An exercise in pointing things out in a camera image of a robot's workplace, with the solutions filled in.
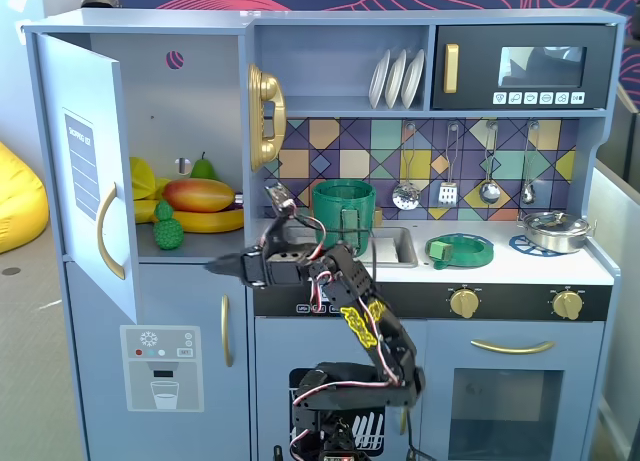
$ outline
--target microwave button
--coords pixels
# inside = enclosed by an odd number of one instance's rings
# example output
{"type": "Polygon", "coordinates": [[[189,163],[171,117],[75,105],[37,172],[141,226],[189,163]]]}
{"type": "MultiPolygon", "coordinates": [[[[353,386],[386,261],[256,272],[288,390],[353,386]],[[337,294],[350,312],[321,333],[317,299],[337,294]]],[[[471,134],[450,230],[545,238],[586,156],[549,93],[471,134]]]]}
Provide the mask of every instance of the microwave button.
{"type": "Polygon", "coordinates": [[[540,93],[540,104],[553,104],[553,93],[540,93]]]}
{"type": "Polygon", "coordinates": [[[524,104],[536,104],[538,102],[538,93],[524,93],[524,104]]]}
{"type": "Polygon", "coordinates": [[[569,104],[569,93],[556,93],[556,104],[569,104]]]}
{"type": "Polygon", "coordinates": [[[507,93],[493,93],[493,104],[507,104],[507,93]]]}
{"type": "Polygon", "coordinates": [[[571,93],[571,104],[584,104],[584,93],[571,93]]]}
{"type": "Polygon", "coordinates": [[[522,93],[509,93],[509,104],[522,104],[522,93]]]}

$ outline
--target slotted spatula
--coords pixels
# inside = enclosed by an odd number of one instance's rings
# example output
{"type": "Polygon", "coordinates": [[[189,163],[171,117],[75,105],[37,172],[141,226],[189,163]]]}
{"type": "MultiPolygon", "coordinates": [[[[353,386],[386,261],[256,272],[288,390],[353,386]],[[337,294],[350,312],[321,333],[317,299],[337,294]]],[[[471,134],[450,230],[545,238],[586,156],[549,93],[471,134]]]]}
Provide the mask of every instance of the slotted spatula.
{"type": "Polygon", "coordinates": [[[447,171],[447,181],[440,185],[440,191],[438,192],[438,207],[439,208],[452,208],[458,204],[458,185],[453,182],[453,165],[458,159],[458,141],[460,139],[460,133],[458,130],[458,122],[453,121],[449,123],[447,128],[447,145],[444,148],[444,156],[447,158],[447,164],[449,169],[447,171]],[[456,133],[456,155],[453,161],[449,161],[449,135],[456,133]]]}

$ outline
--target sink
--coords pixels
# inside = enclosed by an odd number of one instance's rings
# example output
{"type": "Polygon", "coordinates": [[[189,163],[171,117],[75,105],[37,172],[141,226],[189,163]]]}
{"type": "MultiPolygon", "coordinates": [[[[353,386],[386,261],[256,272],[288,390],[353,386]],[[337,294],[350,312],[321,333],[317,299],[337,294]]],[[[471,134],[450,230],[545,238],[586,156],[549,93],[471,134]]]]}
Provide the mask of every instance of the sink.
{"type": "MultiPolygon", "coordinates": [[[[299,243],[315,243],[314,231],[304,227],[286,228],[289,241],[299,243]]],[[[376,243],[376,265],[380,268],[415,268],[418,257],[413,249],[411,233],[407,228],[373,228],[376,243]]],[[[373,264],[371,238],[367,250],[358,257],[365,266],[373,264]]]]}

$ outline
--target robotic arm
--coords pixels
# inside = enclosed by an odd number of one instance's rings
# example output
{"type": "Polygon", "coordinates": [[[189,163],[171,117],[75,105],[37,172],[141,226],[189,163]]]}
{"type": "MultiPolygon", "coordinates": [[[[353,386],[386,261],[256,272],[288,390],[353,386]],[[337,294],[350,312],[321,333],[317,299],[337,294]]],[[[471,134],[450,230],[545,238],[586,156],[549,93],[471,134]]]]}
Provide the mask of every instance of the robotic arm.
{"type": "MultiPolygon", "coordinates": [[[[303,433],[296,440],[322,433],[325,441],[320,450],[321,461],[334,456],[342,461],[349,456],[363,459],[366,455],[355,451],[351,431],[339,413],[382,406],[413,407],[425,385],[424,373],[415,364],[415,345],[380,296],[363,264],[354,259],[352,249],[337,244],[325,251],[322,243],[289,243],[284,232],[289,220],[297,219],[307,226],[310,221],[319,223],[296,214],[295,203],[282,185],[276,184],[267,191],[277,217],[260,242],[240,253],[220,257],[206,268],[212,273],[235,276],[253,289],[298,286],[311,280],[312,289],[324,292],[373,366],[321,363],[309,371],[293,402],[294,426],[303,433]]],[[[292,455],[304,459],[303,451],[297,455],[292,450],[292,455]]]]}

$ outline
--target oven window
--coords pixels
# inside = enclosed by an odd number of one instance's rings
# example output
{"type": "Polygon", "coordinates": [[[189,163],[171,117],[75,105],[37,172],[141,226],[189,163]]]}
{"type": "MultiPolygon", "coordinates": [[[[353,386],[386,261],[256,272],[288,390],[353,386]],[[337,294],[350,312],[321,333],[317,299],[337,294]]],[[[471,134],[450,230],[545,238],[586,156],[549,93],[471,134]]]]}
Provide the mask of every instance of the oven window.
{"type": "Polygon", "coordinates": [[[562,371],[456,369],[450,460],[549,461],[562,371]]]}
{"type": "Polygon", "coordinates": [[[500,56],[500,86],[579,87],[586,48],[572,46],[505,47],[500,56]]]}

